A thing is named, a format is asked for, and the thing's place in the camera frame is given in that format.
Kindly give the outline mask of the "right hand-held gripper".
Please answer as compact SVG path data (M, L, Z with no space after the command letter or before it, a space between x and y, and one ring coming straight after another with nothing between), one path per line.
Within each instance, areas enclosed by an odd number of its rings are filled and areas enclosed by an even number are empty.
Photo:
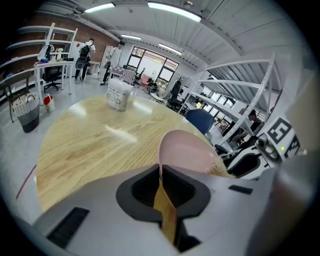
M227 167L227 172L238 179L257 179L265 170L265 160L274 168L293 157L300 149L298 137L283 117L275 118L263 128L256 146L242 148L234 152L235 156Z

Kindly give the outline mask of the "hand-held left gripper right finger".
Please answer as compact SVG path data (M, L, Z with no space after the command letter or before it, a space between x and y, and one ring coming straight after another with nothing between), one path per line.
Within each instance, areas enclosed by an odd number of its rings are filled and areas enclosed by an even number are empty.
M164 165L176 210L174 245L188 256L244 256L259 216L257 183Z

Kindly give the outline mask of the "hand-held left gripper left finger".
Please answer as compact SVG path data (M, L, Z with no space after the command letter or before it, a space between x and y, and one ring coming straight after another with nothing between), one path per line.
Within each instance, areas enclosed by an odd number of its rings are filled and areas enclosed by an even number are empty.
M34 228L73 256L176 256L153 207L159 166L88 182L46 210Z

